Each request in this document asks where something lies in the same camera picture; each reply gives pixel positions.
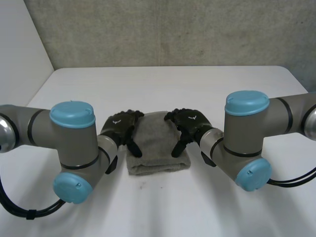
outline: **gray towel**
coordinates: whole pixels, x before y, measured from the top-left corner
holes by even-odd
[[[171,156],[180,134],[171,121],[163,120],[166,114],[167,112],[149,113],[139,119],[134,141],[143,156],[135,158],[127,151],[126,163],[130,175],[148,175],[190,168],[191,162],[185,150],[178,158]]]

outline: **gray concrete wall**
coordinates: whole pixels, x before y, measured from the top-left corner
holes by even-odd
[[[316,0],[25,0],[55,69],[280,65],[316,90]]]

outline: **robotic hand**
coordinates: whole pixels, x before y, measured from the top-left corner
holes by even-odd
[[[132,136],[138,119],[143,116],[142,112],[133,110],[122,111],[110,116],[102,128],[101,135],[110,137],[115,141],[117,147],[127,145],[128,150],[139,158],[142,156],[142,152],[133,141]]]
[[[200,145],[203,134],[213,129],[208,119],[198,110],[175,109],[166,114],[164,120],[168,119],[177,126],[179,131],[181,131],[180,141],[178,141],[171,153],[175,158],[180,156],[188,143],[197,142]],[[212,167],[216,166],[206,154],[201,152],[201,155],[206,164]]]

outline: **light blue cap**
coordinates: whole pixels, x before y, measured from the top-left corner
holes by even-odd
[[[93,107],[81,101],[59,103],[50,110],[49,116],[55,124],[67,128],[85,128],[95,123]]]
[[[254,191],[263,187],[272,174],[270,163],[264,159],[256,159],[247,164],[238,173],[235,183],[246,191]]]
[[[61,200],[79,204],[87,199],[92,192],[92,187],[80,176],[63,172],[56,176],[53,190]]]
[[[234,116],[253,115],[265,110],[269,103],[270,100],[265,93],[256,90],[241,90],[227,96],[225,111]]]

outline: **white table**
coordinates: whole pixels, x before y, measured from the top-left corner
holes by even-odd
[[[62,101],[88,102],[98,131],[121,110],[194,108],[223,129],[226,96],[247,89],[270,97],[306,93],[282,67],[77,68],[55,71],[29,106],[50,109]],[[278,136],[265,139],[263,156],[273,166],[274,179],[289,179],[316,166],[314,147],[299,134]],[[27,221],[0,208],[0,236],[316,236],[316,181],[292,189],[266,185],[248,193],[219,168],[205,165],[197,145],[188,150],[189,170],[132,177],[124,160],[85,203],[67,203],[44,218]],[[0,156],[4,188],[23,208],[45,208],[58,199],[52,181],[59,171],[53,150],[23,146]]]

